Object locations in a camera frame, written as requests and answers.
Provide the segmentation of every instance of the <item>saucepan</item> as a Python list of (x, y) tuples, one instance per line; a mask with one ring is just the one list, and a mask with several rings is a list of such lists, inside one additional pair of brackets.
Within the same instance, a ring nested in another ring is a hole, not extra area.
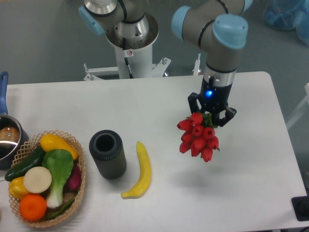
[(20, 146), (29, 137), (16, 118), (8, 115), (6, 90), (9, 74), (0, 74), (0, 170), (9, 169)]

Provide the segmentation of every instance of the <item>banana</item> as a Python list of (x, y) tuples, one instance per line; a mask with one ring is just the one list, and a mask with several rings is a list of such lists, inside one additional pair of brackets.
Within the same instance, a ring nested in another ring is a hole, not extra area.
[(136, 143), (136, 151), (140, 161), (140, 177), (129, 191), (121, 193), (123, 199), (140, 198), (148, 189), (151, 182), (151, 165), (144, 144), (138, 141)]

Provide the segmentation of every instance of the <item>yellow squash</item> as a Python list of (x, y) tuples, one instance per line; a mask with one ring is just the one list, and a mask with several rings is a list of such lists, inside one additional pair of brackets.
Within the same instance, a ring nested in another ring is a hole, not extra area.
[(18, 177), (9, 183), (9, 194), (17, 199), (23, 199), (30, 192), (25, 188), (24, 177)]
[(151, 182), (151, 165), (144, 144), (137, 142), (136, 151), (140, 161), (140, 178), (129, 191), (121, 193), (123, 199), (141, 197)]
[(53, 149), (64, 149), (72, 154), (73, 160), (78, 158), (78, 153), (64, 138), (55, 134), (45, 134), (40, 140), (41, 147), (44, 151), (49, 152)]

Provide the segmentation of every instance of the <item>bok choy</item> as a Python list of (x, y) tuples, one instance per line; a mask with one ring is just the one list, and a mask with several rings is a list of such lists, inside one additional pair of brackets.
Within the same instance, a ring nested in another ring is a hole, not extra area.
[(47, 207), (57, 208), (63, 201), (63, 187), (73, 168), (73, 157), (64, 149), (54, 149), (46, 153), (42, 166), (52, 175), (50, 191), (46, 197)]

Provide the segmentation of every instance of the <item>red tulip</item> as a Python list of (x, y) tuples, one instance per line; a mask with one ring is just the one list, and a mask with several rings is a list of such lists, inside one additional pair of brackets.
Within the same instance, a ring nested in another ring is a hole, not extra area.
[(191, 148), (191, 156), (196, 157), (201, 153), (201, 150)]
[(200, 136), (193, 140), (191, 147), (196, 150), (201, 150), (206, 146), (206, 143), (206, 140), (202, 136)]
[(207, 140), (207, 146), (214, 150), (218, 149), (219, 139), (217, 138), (217, 136), (214, 136), (213, 138)]
[(206, 127), (203, 131), (203, 137), (204, 139), (211, 139), (215, 136), (214, 129), (211, 127)]
[(203, 122), (203, 116), (201, 113), (193, 113), (190, 117), (189, 117), (189, 121), (192, 125), (199, 125)]
[(190, 143), (182, 142), (182, 143), (180, 144), (179, 151), (180, 151), (181, 153), (186, 153), (188, 150), (190, 150), (190, 148), (191, 148)]
[(211, 161), (213, 150), (210, 147), (203, 148), (201, 153), (205, 162)]
[(186, 131), (185, 133), (183, 133), (181, 140), (183, 142), (192, 142), (193, 141), (193, 134), (190, 131)]
[(177, 124), (177, 127), (181, 130), (185, 130), (185, 131), (190, 131), (192, 130), (192, 124), (190, 123), (190, 121), (188, 119), (185, 119), (183, 121), (180, 121), (178, 124)]
[(204, 127), (202, 125), (195, 125), (192, 129), (192, 134), (195, 137), (199, 137), (203, 134)]

